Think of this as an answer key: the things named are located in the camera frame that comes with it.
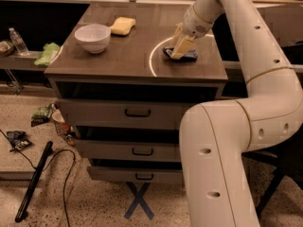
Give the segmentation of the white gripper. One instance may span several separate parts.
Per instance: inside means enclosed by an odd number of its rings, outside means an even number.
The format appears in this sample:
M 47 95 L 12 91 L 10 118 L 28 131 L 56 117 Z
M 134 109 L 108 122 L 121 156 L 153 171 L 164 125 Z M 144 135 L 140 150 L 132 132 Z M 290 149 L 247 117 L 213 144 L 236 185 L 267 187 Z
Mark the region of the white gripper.
M 172 52 L 170 57 L 181 59 L 193 46 L 189 37 L 201 38 L 213 27 L 215 9 L 194 4 L 186 11 L 183 22 L 179 23 L 170 41 Z

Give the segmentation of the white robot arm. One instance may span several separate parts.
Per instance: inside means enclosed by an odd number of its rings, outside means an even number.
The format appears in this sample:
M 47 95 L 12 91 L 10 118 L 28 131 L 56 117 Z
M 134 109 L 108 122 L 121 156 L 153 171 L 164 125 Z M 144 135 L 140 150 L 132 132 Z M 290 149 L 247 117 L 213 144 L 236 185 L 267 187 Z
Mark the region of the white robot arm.
M 177 27 L 172 58 L 183 57 L 224 14 L 248 96 L 208 101 L 184 114 L 179 131 L 191 227 L 259 227 L 241 156 L 275 146 L 302 125 L 303 92 L 251 0 L 196 0 Z

